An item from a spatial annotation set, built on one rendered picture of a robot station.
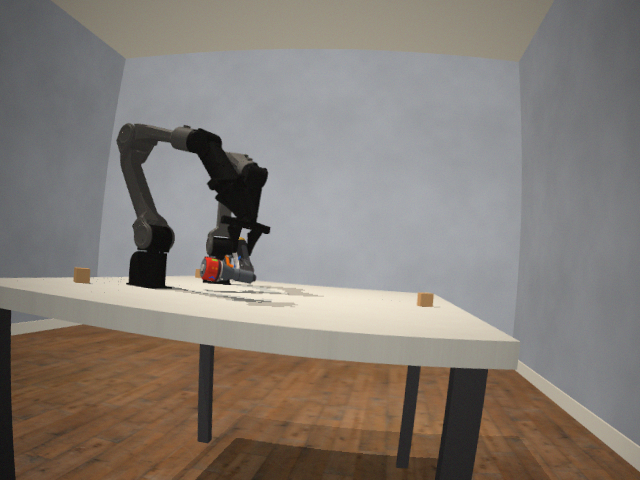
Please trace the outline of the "grey hose nozzle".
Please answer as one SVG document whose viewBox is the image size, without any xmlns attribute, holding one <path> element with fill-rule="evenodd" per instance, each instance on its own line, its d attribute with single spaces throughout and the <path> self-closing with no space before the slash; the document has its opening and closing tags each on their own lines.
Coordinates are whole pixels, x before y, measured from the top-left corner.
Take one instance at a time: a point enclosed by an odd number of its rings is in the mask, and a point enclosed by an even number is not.
<svg viewBox="0 0 640 480">
<path fill-rule="evenodd" d="M 208 281 L 227 281 L 234 280 L 251 284 L 255 282 L 254 268 L 250 262 L 247 242 L 244 238 L 239 237 L 237 253 L 233 253 L 234 268 L 230 259 L 232 255 L 226 255 L 223 261 L 206 257 L 203 259 L 200 267 L 200 276 Z"/>
</svg>

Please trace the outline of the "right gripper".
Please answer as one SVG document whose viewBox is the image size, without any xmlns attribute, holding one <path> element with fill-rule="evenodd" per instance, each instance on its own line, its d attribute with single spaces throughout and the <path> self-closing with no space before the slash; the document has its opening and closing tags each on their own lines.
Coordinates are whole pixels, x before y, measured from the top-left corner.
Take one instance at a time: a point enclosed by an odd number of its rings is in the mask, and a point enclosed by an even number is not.
<svg viewBox="0 0 640 480">
<path fill-rule="evenodd" d="M 225 205 L 239 220 L 245 216 L 252 222 L 258 217 L 254 204 L 254 190 L 245 184 L 244 174 L 237 174 L 231 163 L 222 163 L 215 167 L 210 173 L 210 178 L 207 185 L 210 190 L 218 193 L 215 199 Z"/>
</svg>

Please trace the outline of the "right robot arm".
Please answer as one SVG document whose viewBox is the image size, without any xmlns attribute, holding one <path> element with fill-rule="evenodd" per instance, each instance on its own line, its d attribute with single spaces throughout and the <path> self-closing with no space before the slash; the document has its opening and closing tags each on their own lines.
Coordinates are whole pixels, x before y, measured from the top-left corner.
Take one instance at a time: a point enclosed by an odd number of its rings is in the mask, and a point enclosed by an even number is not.
<svg viewBox="0 0 640 480">
<path fill-rule="evenodd" d="M 198 131 L 184 125 L 169 130 L 152 125 L 134 125 L 125 124 L 116 140 L 121 169 L 137 216 L 132 225 L 134 242 L 137 250 L 143 250 L 131 256 L 129 283 L 126 285 L 172 289 L 165 286 L 165 279 L 167 253 L 174 245 L 175 234 L 156 210 L 141 164 L 145 163 L 158 141 L 171 142 L 174 149 L 196 153 L 209 176 L 218 165 L 231 162 L 220 149 L 221 138 L 202 128 Z"/>
</svg>

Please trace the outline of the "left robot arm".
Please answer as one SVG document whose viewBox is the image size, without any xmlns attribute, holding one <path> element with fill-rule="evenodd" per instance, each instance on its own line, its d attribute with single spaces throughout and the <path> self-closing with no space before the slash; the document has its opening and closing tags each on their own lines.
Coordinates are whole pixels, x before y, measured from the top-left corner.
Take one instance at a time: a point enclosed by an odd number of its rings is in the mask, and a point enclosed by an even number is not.
<svg viewBox="0 0 640 480">
<path fill-rule="evenodd" d="M 243 179 L 243 181 L 245 182 L 245 184 L 253 188 L 255 194 L 255 206 L 259 207 L 262 184 L 263 186 L 265 185 L 268 177 L 267 168 L 258 167 L 258 164 L 252 161 L 253 159 L 249 158 L 247 154 L 243 155 L 232 152 L 225 152 L 225 154 L 230 159 L 234 169 L 238 171 L 237 173 L 244 174 L 245 178 Z M 222 215 L 231 216 L 231 211 L 226 206 L 218 202 L 217 226 L 208 233 L 206 242 L 206 253 L 212 256 L 209 258 L 218 259 L 220 261 L 223 261 L 226 255 L 232 255 L 231 242 L 228 232 L 229 224 L 220 223 Z M 214 236 L 228 238 L 220 238 Z M 233 258 L 233 255 L 231 258 Z M 230 280 L 218 282 L 203 280 L 203 283 L 231 285 Z"/>
</svg>

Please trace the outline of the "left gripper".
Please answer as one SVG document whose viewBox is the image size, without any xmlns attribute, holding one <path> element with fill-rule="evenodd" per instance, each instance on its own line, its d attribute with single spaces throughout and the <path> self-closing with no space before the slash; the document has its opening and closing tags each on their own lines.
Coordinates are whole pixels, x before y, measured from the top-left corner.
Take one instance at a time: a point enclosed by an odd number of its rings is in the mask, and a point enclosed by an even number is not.
<svg viewBox="0 0 640 480">
<path fill-rule="evenodd" d="M 269 226 L 265 226 L 263 224 L 257 223 L 257 218 L 254 221 L 250 222 L 245 216 L 241 220 L 239 220 L 238 218 L 224 215 L 224 216 L 221 216 L 220 223 L 229 224 L 228 232 L 231 240 L 232 253 L 237 253 L 238 242 L 239 242 L 239 237 L 240 237 L 242 228 L 251 230 L 249 233 L 247 233 L 247 248 L 248 248 L 249 256 L 251 256 L 252 250 L 256 242 L 262 235 L 262 233 L 270 234 L 270 228 L 271 228 Z"/>
</svg>

